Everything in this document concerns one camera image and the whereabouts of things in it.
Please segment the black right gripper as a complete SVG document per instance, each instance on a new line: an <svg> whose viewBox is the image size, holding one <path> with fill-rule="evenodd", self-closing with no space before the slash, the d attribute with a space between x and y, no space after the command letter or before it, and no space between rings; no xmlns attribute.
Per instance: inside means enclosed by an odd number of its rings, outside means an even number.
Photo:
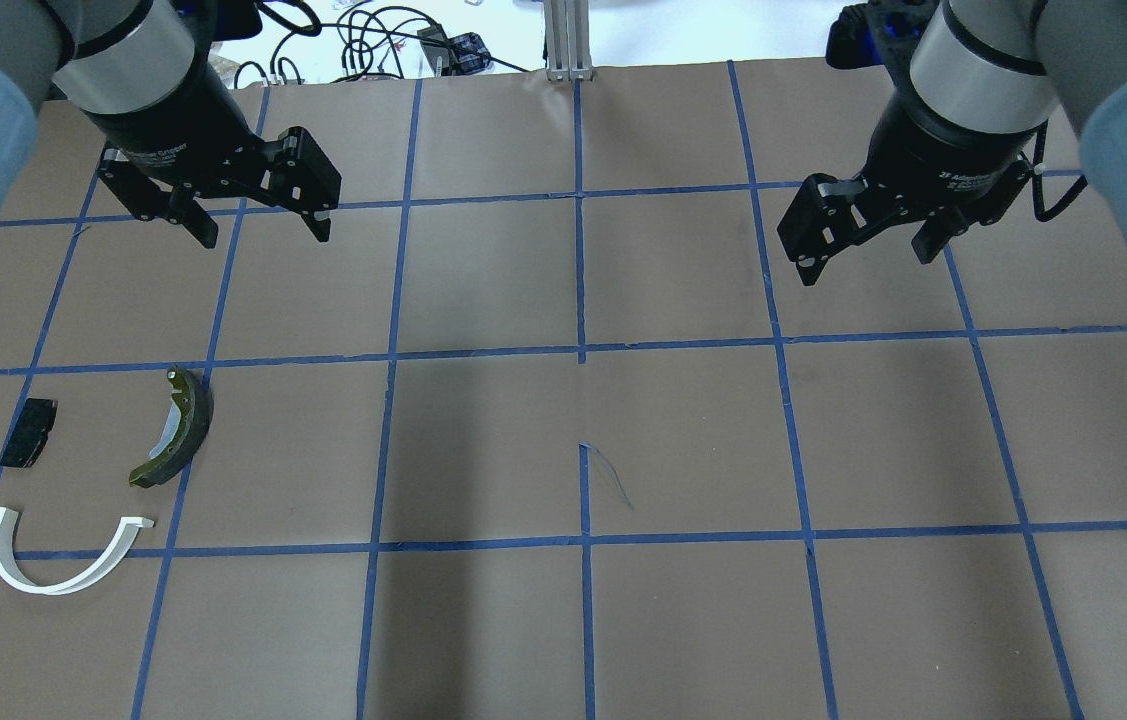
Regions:
<svg viewBox="0 0 1127 720"><path fill-rule="evenodd" d="M887 229L919 223L912 251L920 264L932 264L955 237L973 225L992 225L1024 190L1024 174L992 177L988 190L956 193L952 199L911 199L905 193L864 176L838 179L810 174L796 192L777 225L787 259L795 263L805 287L822 277L824 263L852 247L864 245Z"/></svg>

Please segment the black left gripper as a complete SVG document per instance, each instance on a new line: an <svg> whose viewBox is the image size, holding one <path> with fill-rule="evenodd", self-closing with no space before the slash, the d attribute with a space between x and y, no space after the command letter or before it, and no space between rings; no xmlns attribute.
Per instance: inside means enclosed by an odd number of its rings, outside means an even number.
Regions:
<svg viewBox="0 0 1127 720"><path fill-rule="evenodd" d="M128 152L107 143L103 186L133 217L165 219L189 232L203 249L215 249L219 226L203 202L252 199L287 208L326 243L331 211L339 204L341 174L308 128L285 128L275 140L243 133L221 143L183 142L157 152Z"/></svg>

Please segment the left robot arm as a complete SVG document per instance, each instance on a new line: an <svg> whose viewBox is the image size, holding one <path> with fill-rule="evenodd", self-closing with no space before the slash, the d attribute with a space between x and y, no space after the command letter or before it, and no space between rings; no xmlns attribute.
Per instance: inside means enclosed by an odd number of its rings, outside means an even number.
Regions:
<svg viewBox="0 0 1127 720"><path fill-rule="evenodd" d="M341 174L307 128L252 132L210 63L216 42L269 18L298 35L321 23L303 1L0 1L0 208L32 159L38 114L64 97L103 133L96 174L139 222L179 225L206 249L206 199L249 199L302 219L329 241Z"/></svg>

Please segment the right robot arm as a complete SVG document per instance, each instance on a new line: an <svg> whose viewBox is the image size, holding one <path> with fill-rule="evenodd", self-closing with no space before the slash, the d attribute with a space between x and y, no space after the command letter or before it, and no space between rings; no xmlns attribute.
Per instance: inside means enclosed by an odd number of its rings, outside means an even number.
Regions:
<svg viewBox="0 0 1127 720"><path fill-rule="evenodd" d="M863 169L811 174L777 226L805 286L896 225L932 263L1024 190L1048 222L1093 188L1127 241L1127 1L866 1L825 61L886 68L893 92Z"/></svg>

